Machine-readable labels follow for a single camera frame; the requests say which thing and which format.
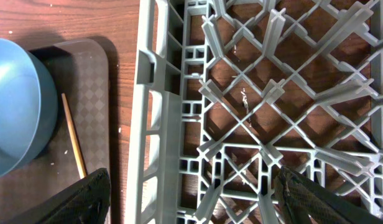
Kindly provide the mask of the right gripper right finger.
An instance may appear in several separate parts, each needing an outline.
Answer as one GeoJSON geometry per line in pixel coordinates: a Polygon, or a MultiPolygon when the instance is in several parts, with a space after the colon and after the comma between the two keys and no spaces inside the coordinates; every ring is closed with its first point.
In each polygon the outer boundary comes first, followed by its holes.
{"type": "Polygon", "coordinates": [[[274,194],[286,223],[383,224],[370,214],[287,166],[280,168],[274,194]]]}

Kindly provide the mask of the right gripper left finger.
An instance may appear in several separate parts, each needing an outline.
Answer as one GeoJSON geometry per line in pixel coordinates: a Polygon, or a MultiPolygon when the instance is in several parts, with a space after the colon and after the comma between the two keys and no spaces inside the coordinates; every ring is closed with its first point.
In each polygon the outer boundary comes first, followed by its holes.
{"type": "Polygon", "coordinates": [[[108,170],[99,168],[11,223],[104,223],[110,207],[108,170]]]}

